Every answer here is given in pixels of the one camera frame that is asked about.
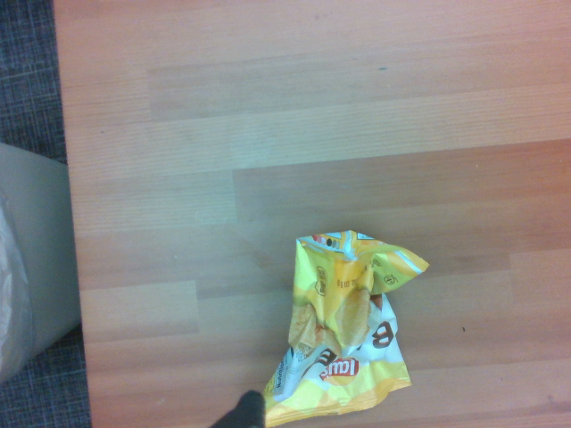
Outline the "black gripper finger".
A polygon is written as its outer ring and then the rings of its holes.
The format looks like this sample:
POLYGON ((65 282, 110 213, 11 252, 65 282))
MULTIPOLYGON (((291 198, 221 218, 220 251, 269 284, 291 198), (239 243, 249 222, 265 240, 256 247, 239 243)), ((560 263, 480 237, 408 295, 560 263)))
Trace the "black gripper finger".
POLYGON ((211 428, 264 428, 265 399, 258 391, 243 394, 236 406, 216 421, 211 428))

